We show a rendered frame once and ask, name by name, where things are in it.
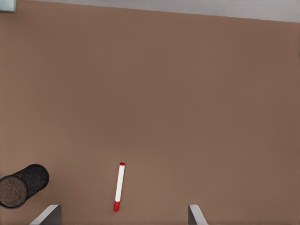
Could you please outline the black mesh pen holder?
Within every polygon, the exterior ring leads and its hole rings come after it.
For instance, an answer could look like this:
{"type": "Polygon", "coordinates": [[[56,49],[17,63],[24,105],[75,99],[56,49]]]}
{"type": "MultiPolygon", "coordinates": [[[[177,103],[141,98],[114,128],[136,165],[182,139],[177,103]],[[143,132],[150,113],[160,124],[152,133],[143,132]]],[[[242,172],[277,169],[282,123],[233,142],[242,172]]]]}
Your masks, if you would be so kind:
{"type": "Polygon", "coordinates": [[[49,183],[50,175],[40,164],[26,168],[0,179],[0,206],[16,209],[25,204],[33,195],[43,190],[49,183]]]}

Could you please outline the red and white marker pen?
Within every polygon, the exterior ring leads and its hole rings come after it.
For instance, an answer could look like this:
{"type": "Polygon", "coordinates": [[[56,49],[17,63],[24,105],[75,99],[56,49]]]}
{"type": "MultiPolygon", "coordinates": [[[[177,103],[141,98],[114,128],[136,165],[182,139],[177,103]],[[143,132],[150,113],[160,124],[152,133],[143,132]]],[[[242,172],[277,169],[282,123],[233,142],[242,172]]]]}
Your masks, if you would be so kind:
{"type": "Polygon", "coordinates": [[[125,166],[126,165],[124,162],[120,162],[117,186],[116,186],[115,201],[114,201],[114,208],[113,208],[114,212],[118,212],[120,209],[120,201],[121,201],[122,187],[123,187],[123,181],[124,181],[125,166]]]}

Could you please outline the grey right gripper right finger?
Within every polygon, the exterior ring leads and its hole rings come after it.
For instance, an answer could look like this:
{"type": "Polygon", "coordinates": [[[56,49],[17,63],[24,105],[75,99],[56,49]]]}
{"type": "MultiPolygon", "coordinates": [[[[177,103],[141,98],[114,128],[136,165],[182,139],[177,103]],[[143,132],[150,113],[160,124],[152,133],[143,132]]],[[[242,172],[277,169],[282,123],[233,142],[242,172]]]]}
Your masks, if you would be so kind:
{"type": "Polygon", "coordinates": [[[188,225],[208,225],[208,222],[197,204],[188,205],[188,225]]]}

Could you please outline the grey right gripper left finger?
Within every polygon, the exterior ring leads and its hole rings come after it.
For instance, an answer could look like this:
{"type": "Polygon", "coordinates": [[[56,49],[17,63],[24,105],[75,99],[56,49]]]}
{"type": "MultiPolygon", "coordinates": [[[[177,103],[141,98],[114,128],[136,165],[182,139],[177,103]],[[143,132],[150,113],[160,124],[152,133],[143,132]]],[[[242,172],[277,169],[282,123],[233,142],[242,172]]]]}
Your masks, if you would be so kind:
{"type": "Polygon", "coordinates": [[[48,206],[29,225],[61,225],[61,205],[52,204],[48,206]]]}

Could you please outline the silver frame post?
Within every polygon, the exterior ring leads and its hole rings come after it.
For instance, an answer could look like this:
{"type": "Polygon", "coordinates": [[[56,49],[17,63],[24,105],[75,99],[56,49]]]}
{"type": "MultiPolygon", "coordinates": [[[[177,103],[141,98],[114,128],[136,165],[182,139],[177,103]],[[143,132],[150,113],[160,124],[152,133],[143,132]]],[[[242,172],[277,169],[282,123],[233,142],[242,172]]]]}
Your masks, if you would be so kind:
{"type": "Polygon", "coordinates": [[[0,12],[14,13],[16,11],[16,0],[0,0],[0,12]]]}

